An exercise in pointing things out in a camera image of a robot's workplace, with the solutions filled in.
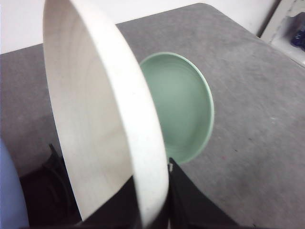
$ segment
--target blue item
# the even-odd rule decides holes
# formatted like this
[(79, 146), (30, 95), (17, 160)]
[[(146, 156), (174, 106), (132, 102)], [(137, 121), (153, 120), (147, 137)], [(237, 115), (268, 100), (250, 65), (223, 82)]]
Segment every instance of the blue item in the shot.
[(2, 139), (0, 146), (0, 229), (28, 227), (28, 213), (17, 171)]
[(291, 44), (295, 47), (300, 47), (304, 45), (303, 40), (305, 39), (305, 25), (303, 24), (301, 29), (296, 33), (296, 35), (291, 40)]

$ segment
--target gray table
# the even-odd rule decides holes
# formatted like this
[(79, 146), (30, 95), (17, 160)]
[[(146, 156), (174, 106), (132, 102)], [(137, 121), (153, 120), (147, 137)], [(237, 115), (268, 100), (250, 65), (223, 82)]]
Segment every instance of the gray table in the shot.
[[(182, 165), (238, 223), (305, 225), (305, 70), (205, 4), (118, 25), (138, 61), (179, 53), (207, 79), (215, 124), (204, 152)], [(42, 45), (1, 56), (1, 136), (20, 175), (59, 149)]]

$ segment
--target green plate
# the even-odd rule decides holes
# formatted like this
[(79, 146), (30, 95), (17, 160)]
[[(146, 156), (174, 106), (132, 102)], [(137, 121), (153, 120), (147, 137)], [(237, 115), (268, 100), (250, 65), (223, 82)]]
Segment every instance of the green plate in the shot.
[(161, 124), (168, 157), (190, 161), (206, 146), (213, 129), (212, 93), (198, 68), (171, 52), (140, 63)]

